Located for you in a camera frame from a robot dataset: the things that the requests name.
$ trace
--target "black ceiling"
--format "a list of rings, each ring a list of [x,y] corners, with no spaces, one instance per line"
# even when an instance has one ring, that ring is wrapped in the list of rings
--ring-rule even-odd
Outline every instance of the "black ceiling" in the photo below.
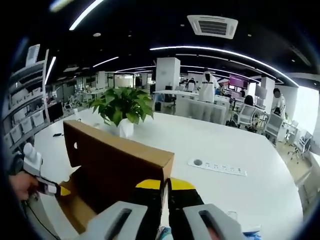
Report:
[[[158,57],[174,57],[178,54],[176,57],[182,65],[228,70],[248,77],[259,75],[259,71],[254,69],[258,68],[286,85],[293,85],[266,67],[225,53],[196,49],[149,50],[164,46],[219,48],[250,56],[283,73],[320,73],[319,28],[312,26],[317,14],[315,6],[309,4],[296,5],[281,0],[104,0],[74,31],[69,31],[74,20],[92,2],[74,0],[58,13],[42,16],[32,29],[30,43],[42,44],[50,49],[51,56],[57,57],[50,83],[63,75],[68,65],[77,65],[81,70],[82,67],[92,67],[119,57],[89,70],[91,73],[117,71],[151,66]],[[238,26],[234,38],[195,35],[188,15],[236,19]],[[94,33],[101,33],[101,36],[93,37]]]

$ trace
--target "green leaves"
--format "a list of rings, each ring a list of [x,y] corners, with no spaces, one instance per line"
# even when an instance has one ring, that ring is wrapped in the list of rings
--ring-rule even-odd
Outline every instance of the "green leaves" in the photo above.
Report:
[[[140,118],[144,121],[147,115],[153,117],[152,103],[148,93],[140,89],[120,87],[106,90],[101,97],[89,103],[89,108],[93,107],[93,112],[98,110],[106,124],[110,120],[118,126],[125,118],[138,124]]]

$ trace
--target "ceiling vent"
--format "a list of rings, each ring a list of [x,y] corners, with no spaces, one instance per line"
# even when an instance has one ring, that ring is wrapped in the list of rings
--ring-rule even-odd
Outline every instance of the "ceiling vent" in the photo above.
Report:
[[[233,39],[238,20],[207,15],[187,16],[196,35],[212,36],[225,39]]]

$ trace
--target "power strip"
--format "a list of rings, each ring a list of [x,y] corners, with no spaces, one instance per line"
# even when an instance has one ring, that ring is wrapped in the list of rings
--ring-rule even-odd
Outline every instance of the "power strip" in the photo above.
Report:
[[[224,173],[224,174],[233,174],[233,175],[238,175],[238,176],[247,176],[247,172],[243,170],[240,167],[234,167],[230,166],[227,164],[219,164],[219,163],[214,163],[202,159],[191,159],[188,162],[188,165],[201,168],[201,169],[207,169],[219,173]]]

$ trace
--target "cardboard box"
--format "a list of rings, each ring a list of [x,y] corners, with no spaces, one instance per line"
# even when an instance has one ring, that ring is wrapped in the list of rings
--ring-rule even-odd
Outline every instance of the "cardboard box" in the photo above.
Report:
[[[117,201],[125,201],[146,179],[170,177],[174,153],[113,136],[80,121],[63,122],[72,167],[81,166],[62,185],[71,191],[58,202],[78,233]]]

